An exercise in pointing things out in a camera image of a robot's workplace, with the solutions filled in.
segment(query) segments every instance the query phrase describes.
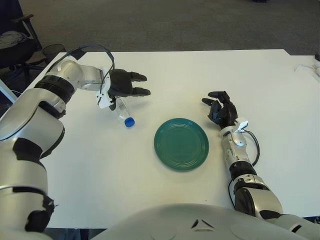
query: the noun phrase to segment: floor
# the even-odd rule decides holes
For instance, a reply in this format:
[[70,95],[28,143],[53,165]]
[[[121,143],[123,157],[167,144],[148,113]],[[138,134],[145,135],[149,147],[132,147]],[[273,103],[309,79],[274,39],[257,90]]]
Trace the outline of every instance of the floor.
[[[113,52],[285,49],[314,55],[319,48],[317,0],[20,0],[42,45],[67,50],[100,44]],[[37,53],[33,59],[41,58]],[[34,79],[39,74],[32,71]],[[7,69],[0,70],[6,81]],[[23,75],[6,82],[24,90]],[[0,94],[0,114],[10,102]],[[52,229],[54,240],[91,238],[97,231]]]

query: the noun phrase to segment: black chair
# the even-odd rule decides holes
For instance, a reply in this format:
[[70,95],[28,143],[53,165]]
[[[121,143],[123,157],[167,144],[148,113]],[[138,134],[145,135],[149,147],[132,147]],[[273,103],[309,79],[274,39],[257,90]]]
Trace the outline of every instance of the black chair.
[[30,64],[26,63],[35,52],[42,49],[38,36],[30,22],[30,18],[33,16],[33,14],[23,14],[18,0],[0,0],[0,35],[7,31],[17,31],[26,34],[28,37],[32,36],[32,39],[28,38],[28,40],[15,46],[0,49],[0,69],[16,70],[6,82],[24,73],[26,87],[31,82],[29,70],[43,70],[43,67],[36,65],[45,60],[44,58]]

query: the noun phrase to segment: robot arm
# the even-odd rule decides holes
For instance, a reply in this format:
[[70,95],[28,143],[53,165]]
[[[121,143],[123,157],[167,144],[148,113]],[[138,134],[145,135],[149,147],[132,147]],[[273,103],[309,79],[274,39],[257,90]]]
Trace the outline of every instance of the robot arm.
[[[115,90],[123,97],[135,95],[133,75],[135,81],[147,80],[122,69],[111,70],[104,76],[93,66],[63,60],[2,116],[0,239],[46,239],[38,233],[48,225],[55,206],[48,197],[47,173],[40,159],[48,156],[64,137],[65,129],[59,118],[66,114],[66,104],[77,89],[83,89],[96,91],[101,108],[112,106]],[[150,94],[149,90],[141,89],[144,94],[138,91],[137,96]]]
[[298,216],[283,214],[283,208],[271,189],[258,176],[249,160],[247,141],[243,136],[248,121],[238,118],[235,106],[225,91],[210,92],[202,101],[211,106],[209,119],[221,127],[224,160],[231,175],[234,208],[297,233],[307,239],[320,239],[320,226]]

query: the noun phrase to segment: green plate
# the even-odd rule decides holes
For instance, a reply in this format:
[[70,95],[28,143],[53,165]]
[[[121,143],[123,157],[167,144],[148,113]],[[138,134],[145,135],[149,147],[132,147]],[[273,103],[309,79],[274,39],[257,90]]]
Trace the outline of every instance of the green plate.
[[190,171],[206,160],[209,141],[195,122],[174,118],[166,121],[156,131],[154,149],[167,167],[176,171]]

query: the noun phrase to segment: clear plastic bottle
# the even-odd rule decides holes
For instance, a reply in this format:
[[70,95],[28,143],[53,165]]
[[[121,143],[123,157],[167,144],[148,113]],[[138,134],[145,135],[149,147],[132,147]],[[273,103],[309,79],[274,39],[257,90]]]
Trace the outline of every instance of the clear plastic bottle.
[[115,99],[116,108],[115,111],[118,113],[118,119],[124,123],[127,128],[135,125],[135,120],[130,117],[129,111],[124,100],[121,97]]

